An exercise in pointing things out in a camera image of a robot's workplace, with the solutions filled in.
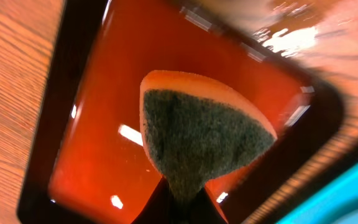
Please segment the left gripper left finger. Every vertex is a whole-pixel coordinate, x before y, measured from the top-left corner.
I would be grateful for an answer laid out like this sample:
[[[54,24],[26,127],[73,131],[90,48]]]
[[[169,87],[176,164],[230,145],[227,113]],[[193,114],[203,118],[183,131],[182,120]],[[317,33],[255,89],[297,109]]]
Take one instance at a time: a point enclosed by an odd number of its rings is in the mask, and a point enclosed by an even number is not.
[[[168,181],[161,178],[132,224],[172,224],[175,219],[175,209],[175,200]]]

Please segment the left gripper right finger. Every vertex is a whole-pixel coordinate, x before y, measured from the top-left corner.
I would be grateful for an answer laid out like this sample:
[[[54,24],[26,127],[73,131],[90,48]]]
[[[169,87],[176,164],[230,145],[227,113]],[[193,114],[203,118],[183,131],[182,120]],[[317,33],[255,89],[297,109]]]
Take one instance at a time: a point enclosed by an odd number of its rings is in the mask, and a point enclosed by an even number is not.
[[[178,222],[182,224],[227,224],[215,207],[205,188],[180,210]]]

